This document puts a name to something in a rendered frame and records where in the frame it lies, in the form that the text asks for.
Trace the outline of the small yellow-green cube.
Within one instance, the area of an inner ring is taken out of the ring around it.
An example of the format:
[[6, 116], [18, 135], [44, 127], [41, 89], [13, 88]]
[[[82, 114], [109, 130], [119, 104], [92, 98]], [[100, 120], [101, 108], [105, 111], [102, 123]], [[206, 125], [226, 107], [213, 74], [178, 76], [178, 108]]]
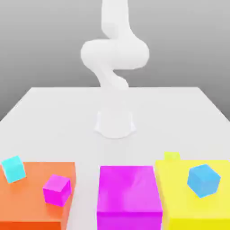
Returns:
[[164, 160], [179, 160], [180, 154], [179, 152], [165, 151], [164, 152]]

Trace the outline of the small magenta cube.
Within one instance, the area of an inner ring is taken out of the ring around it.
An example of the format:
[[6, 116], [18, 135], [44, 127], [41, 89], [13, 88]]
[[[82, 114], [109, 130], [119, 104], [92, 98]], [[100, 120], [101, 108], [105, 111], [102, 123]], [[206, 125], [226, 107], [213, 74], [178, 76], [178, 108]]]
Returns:
[[63, 207], [71, 195], [70, 178], [52, 175], [43, 186], [43, 194], [46, 203]]

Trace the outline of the small blue cube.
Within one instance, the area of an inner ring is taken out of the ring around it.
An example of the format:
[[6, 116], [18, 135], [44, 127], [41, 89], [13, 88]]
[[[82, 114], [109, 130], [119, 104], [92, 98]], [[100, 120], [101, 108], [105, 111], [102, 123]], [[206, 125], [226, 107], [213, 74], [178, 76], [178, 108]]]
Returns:
[[217, 192], [221, 176], [209, 165], [203, 164], [189, 169], [187, 185], [199, 198]]

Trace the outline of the small cyan cube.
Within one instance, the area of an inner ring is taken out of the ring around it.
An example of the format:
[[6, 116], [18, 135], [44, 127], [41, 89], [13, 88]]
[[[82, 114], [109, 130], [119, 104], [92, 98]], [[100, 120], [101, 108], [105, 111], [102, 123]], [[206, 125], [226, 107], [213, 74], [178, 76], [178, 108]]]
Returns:
[[14, 156], [1, 161], [1, 165], [9, 184], [26, 177], [24, 163], [19, 156]]

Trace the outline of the large magenta box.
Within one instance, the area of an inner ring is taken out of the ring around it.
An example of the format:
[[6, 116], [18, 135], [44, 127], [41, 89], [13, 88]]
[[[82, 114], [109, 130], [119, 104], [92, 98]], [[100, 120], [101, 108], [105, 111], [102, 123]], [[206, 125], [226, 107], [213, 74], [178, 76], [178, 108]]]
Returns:
[[101, 166], [97, 230], [161, 230], [163, 210], [152, 166]]

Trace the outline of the large yellow box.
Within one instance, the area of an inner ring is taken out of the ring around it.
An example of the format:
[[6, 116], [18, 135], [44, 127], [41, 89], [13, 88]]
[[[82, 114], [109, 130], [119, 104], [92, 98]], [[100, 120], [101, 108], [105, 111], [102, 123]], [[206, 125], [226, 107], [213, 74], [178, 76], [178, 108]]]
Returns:
[[[221, 180], [216, 193], [199, 198], [187, 179], [190, 168], [203, 164]], [[157, 160], [155, 175], [164, 230], [230, 230], [230, 161]]]

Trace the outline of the large orange box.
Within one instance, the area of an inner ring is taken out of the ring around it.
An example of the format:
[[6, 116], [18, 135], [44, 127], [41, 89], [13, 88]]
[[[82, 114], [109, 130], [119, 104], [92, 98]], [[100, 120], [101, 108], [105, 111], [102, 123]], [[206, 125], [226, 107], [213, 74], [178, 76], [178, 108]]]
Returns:
[[24, 162], [26, 178], [9, 184], [0, 166], [0, 230], [66, 230], [70, 196], [63, 207], [44, 200], [43, 186], [52, 175], [76, 185], [74, 162]]

